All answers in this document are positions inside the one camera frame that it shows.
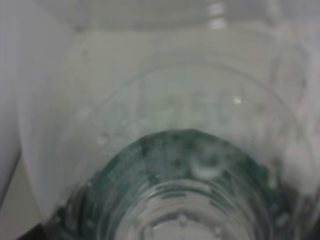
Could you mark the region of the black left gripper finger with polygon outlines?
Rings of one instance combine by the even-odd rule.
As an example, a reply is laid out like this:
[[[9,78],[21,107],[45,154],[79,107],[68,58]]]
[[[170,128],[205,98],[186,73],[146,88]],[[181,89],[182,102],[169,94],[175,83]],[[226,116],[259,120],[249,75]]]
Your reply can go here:
[[[22,234],[17,240],[49,240],[48,233],[44,224],[37,224],[30,230]]]

